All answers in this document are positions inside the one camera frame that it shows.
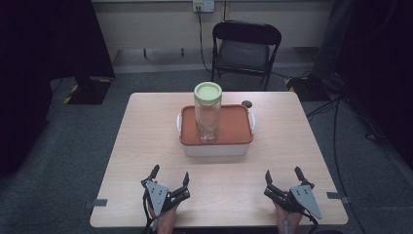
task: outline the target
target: robotic arm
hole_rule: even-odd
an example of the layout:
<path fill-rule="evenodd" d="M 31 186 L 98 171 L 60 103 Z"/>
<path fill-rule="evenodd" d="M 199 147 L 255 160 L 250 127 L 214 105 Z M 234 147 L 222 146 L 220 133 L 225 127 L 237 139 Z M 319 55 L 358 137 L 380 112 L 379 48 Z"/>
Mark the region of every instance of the robotic arm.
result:
<path fill-rule="evenodd" d="M 296 167 L 294 171 L 297 174 L 298 180 L 301 181 L 301 184 L 291 187 L 288 192 L 282 191 L 273 185 L 270 171 L 267 171 L 265 174 L 267 187 L 265 188 L 264 194 L 287 212 L 300 213 L 301 215 L 308 217 L 315 226 L 310 230 L 310 233 L 313 233 L 319 224 L 312 215 L 318 219 L 322 218 L 321 212 L 319 211 L 319 205 L 313 194 L 314 184 L 304 178 L 299 167 Z"/>
<path fill-rule="evenodd" d="M 145 188 L 145 192 L 143 194 L 143 209 L 146 214 L 146 227 L 142 233 L 147 232 L 149 226 L 152 221 L 154 221 L 154 225 L 152 226 L 152 231 L 156 231 L 156 227 L 158 225 L 158 217 L 161 216 L 163 213 L 169 211 L 174 206 L 178 205 L 180 202 L 188 199 L 190 197 L 190 193 L 188 190 L 188 183 L 189 183 L 189 175 L 186 173 L 185 178 L 182 182 L 182 187 L 170 192 L 167 187 L 158 184 L 155 181 L 155 177 L 158 174 L 159 165 L 156 165 L 152 170 L 149 177 L 142 180 L 140 183 Z M 149 213 L 146 207 L 146 200 L 149 203 L 149 206 L 155 213 L 154 219 L 149 217 Z"/>

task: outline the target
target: green lid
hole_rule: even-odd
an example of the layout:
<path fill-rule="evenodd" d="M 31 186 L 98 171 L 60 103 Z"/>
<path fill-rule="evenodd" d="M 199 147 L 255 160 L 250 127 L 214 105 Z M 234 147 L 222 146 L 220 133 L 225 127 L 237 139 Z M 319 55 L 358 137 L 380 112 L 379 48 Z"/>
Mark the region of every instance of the green lid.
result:
<path fill-rule="evenodd" d="M 198 103 L 215 104 L 221 100 L 222 90 L 213 82 L 204 82 L 195 87 L 194 96 Z"/>

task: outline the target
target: glass jar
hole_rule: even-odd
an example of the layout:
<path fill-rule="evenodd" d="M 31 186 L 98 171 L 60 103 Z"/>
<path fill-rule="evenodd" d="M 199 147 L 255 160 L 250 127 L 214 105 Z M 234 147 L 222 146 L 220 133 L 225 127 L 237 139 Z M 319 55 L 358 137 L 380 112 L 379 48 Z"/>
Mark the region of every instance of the glass jar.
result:
<path fill-rule="evenodd" d="M 195 87 L 194 97 L 198 137 L 203 142 L 215 141 L 218 138 L 221 87 L 212 82 L 201 83 Z"/>

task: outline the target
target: table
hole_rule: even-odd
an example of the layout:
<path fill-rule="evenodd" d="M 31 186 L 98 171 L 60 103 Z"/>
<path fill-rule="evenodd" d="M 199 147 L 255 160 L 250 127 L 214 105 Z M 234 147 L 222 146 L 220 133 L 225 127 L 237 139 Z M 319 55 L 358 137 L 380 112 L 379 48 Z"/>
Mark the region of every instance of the table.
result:
<path fill-rule="evenodd" d="M 256 119 L 254 139 L 244 156 L 188 157 L 176 128 L 176 115 L 193 104 L 192 93 L 132 94 L 94 207 L 93 227 L 144 226 L 144 192 L 140 184 L 155 165 L 157 181 L 174 190 L 189 173 L 191 198 L 177 210 L 176 227 L 271 226 L 275 208 L 263 192 L 265 173 L 273 184 L 288 190 L 299 184 L 294 168 L 316 185 L 315 197 L 323 219 L 320 224 L 348 221 L 318 144 L 294 93 L 223 93 L 223 104 L 250 100 Z M 302 224 L 312 224 L 303 218 Z"/>

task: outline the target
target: gray carpet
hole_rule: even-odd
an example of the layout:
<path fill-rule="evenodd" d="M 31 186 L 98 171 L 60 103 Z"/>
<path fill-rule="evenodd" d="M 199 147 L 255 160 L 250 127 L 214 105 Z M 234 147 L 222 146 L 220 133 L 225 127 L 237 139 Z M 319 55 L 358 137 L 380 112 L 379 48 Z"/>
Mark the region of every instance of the gray carpet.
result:
<path fill-rule="evenodd" d="M 307 68 L 274 71 L 300 76 Z M 95 229 L 85 203 L 96 198 L 129 96 L 136 92 L 192 92 L 209 80 L 205 70 L 118 74 L 102 105 L 68 105 L 64 99 L 74 79 L 56 80 L 48 120 L 20 170 L 0 178 L 0 233 L 139 233 L 137 228 Z M 261 91 L 259 78 L 225 75 L 224 91 Z M 286 92 L 273 75 L 269 91 Z M 324 101 L 302 102 L 306 113 Z M 337 158 L 345 188 L 366 233 L 413 233 L 413 187 L 394 163 L 391 145 L 364 137 L 365 122 L 342 101 L 337 116 Z M 342 192 L 333 150 L 334 109 L 310 122 L 335 184 Z M 344 233 L 361 233 L 349 204 L 349 222 L 321 226 Z M 310 227 L 301 227 L 307 233 Z M 179 233 L 270 233 L 275 229 L 179 230 Z"/>

